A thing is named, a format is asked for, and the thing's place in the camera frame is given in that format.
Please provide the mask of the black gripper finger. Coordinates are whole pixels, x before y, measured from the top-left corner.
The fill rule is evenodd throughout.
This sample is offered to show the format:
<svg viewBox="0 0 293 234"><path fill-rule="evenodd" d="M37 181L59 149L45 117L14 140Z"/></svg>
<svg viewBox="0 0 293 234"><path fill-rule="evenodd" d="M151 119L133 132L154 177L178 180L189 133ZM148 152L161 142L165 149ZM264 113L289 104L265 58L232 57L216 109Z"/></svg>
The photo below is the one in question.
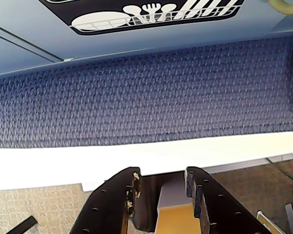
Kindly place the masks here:
<svg viewBox="0 0 293 234"><path fill-rule="evenodd" d="M201 234L268 234L264 227L213 176L198 167L185 170L187 197L192 198L193 215Z"/></svg>
<svg viewBox="0 0 293 234"><path fill-rule="evenodd" d="M95 189L82 207L72 234L126 234L141 195L139 167L128 167Z"/></svg>

